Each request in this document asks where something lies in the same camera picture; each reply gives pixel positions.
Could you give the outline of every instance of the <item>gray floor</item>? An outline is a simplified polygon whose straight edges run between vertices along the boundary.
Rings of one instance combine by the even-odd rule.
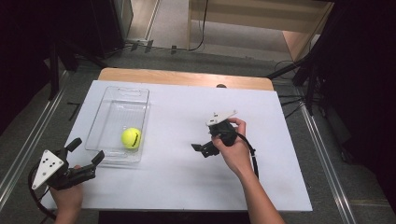
[[[185,1],[162,0],[160,7],[164,4],[179,3]],[[160,27],[167,24],[166,13],[159,10],[156,17],[156,25],[153,26],[151,37],[154,39],[154,46],[169,48],[170,45],[180,44],[183,39],[181,35],[176,36],[173,43],[172,35],[163,35]],[[221,42],[216,35],[208,35],[205,42],[205,50],[197,52],[179,51],[171,55],[168,49],[152,49],[150,53],[145,53],[143,47],[135,51],[128,49],[118,52],[111,58],[106,59],[106,63],[112,67],[119,68],[147,68],[186,72],[199,72],[211,74],[224,74],[247,77],[264,77],[275,70],[277,62],[289,60],[290,56],[285,53],[286,44],[281,38],[279,31],[268,30],[267,40],[261,44],[249,37],[233,32],[235,27],[219,26],[218,24],[208,25],[207,31],[215,34],[216,27],[226,29],[220,33],[227,34]],[[234,40],[246,40],[243,44],[235,45]],[[279,64],[276,69],[287,65],[287,62]],[[39,223],[43,218],[36,208],[33,200],[29,196],[27,186],[27,175],[30,168],[38,160],[44,149],[56,149],[62,147],[73,127],[75,118],[71,118],[75,106],[68,102],[82,103],[86,92],[93,80],[97,79],[100,69],[91,62],[80,60],[80,67],[76,73],[66,74],[64,84],[64,94],[57,104],[54,113],[49,120],[43,133],[38,136],[38,141],[25,144],[27,137],[35,127],[45,106],[48,104],[47,98],[50,94],[50,87],[46,86],[39,92],[32,102],[14,119],[7,130],[0,136],[0,177],[6,177],[8,169],[14,159],[26,153],[26,149],[31,145],[32,155],[15,183],[7,202],[0,213],[1,223]],[[293,76],[290,72],[274,80],[274,86],[279,95],[295,94],[295,88],[291,85],[289,78]],[[289,114],[298,104],[285,105],[284,113]],[[331,132],[327,121],[315,109],[315,120],[320,130],[327,151],[330,155],[332,165],[344,188],[345,194],[352,206],[352,211],[358,223],[396,223],[396,216],[390,209],[381,188],[378,186],[375,176],[365,167],[344,163],[340,156],[340,148]],[[334,197],[324,173],[323,167],[318,159],[318,153],[312,141],[311,134],[306,126],[306,122],[301,110],[298,110],[287,119],[290,136],[293,141],[296,154],[302,169],[303,177],[307,185],[308,194],[314,207],[314,212],[310,213],[282,213],[288,223],[342,223],[343,220],[337,209]],[[97,211],[83,211],[78,223],[97,223]]]

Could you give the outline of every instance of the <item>person's right arm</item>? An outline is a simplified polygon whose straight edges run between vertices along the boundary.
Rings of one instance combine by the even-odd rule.
[[[246,123],[244,121],[237,118],[229,119],[229,121],[237,125],[237,132],[246,136]],[[231,147],[224,146],[218,137],[214,137],[212,141],[242,184],[250,222],[254,224],[285,223],[254,174],[247,144],[240,137],[236,138]]]

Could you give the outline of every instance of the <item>plastic box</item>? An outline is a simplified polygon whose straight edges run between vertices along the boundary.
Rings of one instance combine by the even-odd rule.
[[[128,165],[141,160],[149,90],[107,87],[99,105],[85,148],[105,152],[101,164]],[[138,148],[126,148],[121,135],[128,128],[141,132]]]

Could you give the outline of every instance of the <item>white mounting plate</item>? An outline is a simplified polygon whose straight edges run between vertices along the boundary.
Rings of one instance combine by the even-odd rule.
[[[51,151],[45,150],[41,157],[40,165],[38,166],[35,180],[33,181],[32,189],[38,189],[50,178],[59,168],[64,165],[64,162],[55,156]]]
[[[212,126],[212,125],[218,124],[218,123],[220,123],[220,122],[226,120],[226,119],[229,118],[230,116],[235,115],[236,113],[238,113],[236,110],[228,111],[228,112],[222,112],[222,113],[216,113],[216,112],[215,112],[215,113],[213,114],[213,118],[210,119],[210,120],[206,123],[206,125],[207,125],[207,126]]]

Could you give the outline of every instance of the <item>transparent container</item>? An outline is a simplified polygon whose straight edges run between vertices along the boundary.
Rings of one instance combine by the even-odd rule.
[[[85,145],[87,150],[105,152],[103,165],[123,166],[139,162],[144,143],[144,123],[149,109],[149,90],[107,87]],[[141,132],[138,148],[121,142],[129,128]]]

